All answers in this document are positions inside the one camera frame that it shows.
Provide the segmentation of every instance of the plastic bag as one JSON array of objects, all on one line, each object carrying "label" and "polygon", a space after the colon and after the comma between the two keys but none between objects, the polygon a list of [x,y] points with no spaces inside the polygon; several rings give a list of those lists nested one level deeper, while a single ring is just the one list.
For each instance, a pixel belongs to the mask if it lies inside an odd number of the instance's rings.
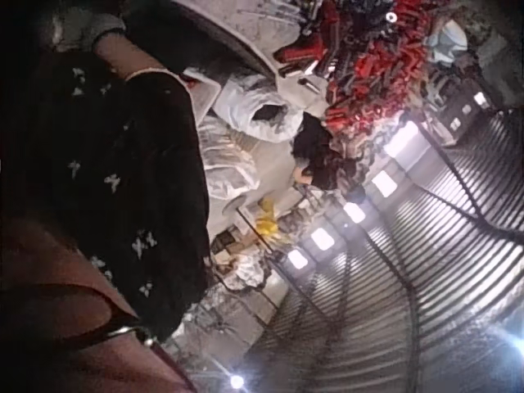
[{"label": "plastic bag", "polygon": [[[255,114],[264,106],[278,106],[280,110],[269,120],[255,120]],[[229,78],[213,109],[234,129],[272,143],[294,138],[304,113],[285,101],[263,75],[247,70]]]},{"label": "plastic bag", "polygon": [[222,120],[206,116],[198,137],[210,197],[229,201],[258,188],[260,177],[253,157],[233,143]]},{"label": "plastic bag", "polygon": [[454,20],[449,20],[441,31],[427,39],[430,48],[430,61],[450,66],[468,49],[466,33]]}]

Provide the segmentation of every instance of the window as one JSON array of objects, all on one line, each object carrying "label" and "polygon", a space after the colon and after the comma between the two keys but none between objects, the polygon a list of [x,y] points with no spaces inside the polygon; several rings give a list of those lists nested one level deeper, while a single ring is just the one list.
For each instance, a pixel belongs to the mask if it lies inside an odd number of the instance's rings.
[{"label": "window", "polygon": [[375,176],[372,182],[377,186],[378,191],[380,191],[385,198],[388,198],[388,196],[397,189],[396,183],[392,178],[390,178],[389,174],[384,171]]},{"label": "window", "polygon": [[472,113],[472,108],[470,105],[465,105],[464,108],[462,108],[462,113],[464,113],[465,115],[469,115],[470,113]]},{"label": "window", "polygon": [[490,103],[488,102],[488,100],[486,100],[486,96],[483,92],[475,94],[475,97],[473,97],[473,99],[482,109],[490,107]]},{"label": "window", "polygon": [[308,264],[308,260],[298,250],[293,250],[292,252],[287,254],[287,257],[297,270],[303,269]]},{"label": "window", "polygon": [[462,123],[460,122],[459,119],[455,119],[453,120],[453,122],[451,123],[450,127],[453,131],[456,131],[460,128],[460,126],[462,125]]},{"label": "window", "polygon": [[413,139],[418,133],[418,127],[413,121],[409,121],[404,127],[399,129],[396,135],[388,143],[385,150],[391,157],[395,158],[408,145],[409,141]]},{"label": "window", "polygon": [[366,214],[355,203],[346,203],[344,211],[350,216],[355,224],[361,223],[366,218]]},{"label": "window", "polygon": [[311,238],[322,251],[329,250],[335,244],[335,240],[323,228],[319,228],[311,233]]}]

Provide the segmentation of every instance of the person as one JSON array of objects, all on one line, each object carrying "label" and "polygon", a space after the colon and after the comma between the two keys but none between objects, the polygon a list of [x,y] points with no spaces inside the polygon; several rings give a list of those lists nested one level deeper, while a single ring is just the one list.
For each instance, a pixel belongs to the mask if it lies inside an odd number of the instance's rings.
[{"label": "person", "polygon": [[118,16],[59,9],[38,31],[60,55],[44,56],[2,130],[4,385],[194,391],[158,345],[142,344],[168,337],[207,288],[191,96]]},{"label": "person", "polygon": [[331,149],[331,140],[332,135],[321,121],[305,112],[302,128],[293,140],[291,151],[296,162],[293,178],[297,183],[331,191],[338,188],[339,176],[350,178],[355,174],[355,161],[343,159]]}]

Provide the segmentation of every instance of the bag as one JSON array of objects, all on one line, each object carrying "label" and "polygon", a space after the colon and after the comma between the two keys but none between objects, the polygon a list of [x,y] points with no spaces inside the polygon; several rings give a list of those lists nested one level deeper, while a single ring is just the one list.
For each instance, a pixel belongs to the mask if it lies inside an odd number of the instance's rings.
[{"label": "bag", "polygon": [[[269,119],[257,117],[265,106],[276,106],[278,110]],[[303,119],[303,111],[285,101],[271,81],[248,70],[229,78],[213,109],[234,129],[272,143],[294,138]]]},{"label": "bag", "polygon": [[222,120],[206,116],[198,127],[198,138],[210,197],[230,201],[258,188],[260,177],[253,157],[233,143]]}]

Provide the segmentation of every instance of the black floral dress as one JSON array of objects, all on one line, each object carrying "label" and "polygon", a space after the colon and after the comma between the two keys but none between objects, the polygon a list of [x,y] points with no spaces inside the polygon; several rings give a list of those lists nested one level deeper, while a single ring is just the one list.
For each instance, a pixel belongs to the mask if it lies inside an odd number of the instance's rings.
[{"label": "black floral dress", "polygon": [[209,201],[191,99],[171,75],[124,82],[91,54],[41,68],[4,138],[7,209],[53,222],[164,339],[206,289]]}]

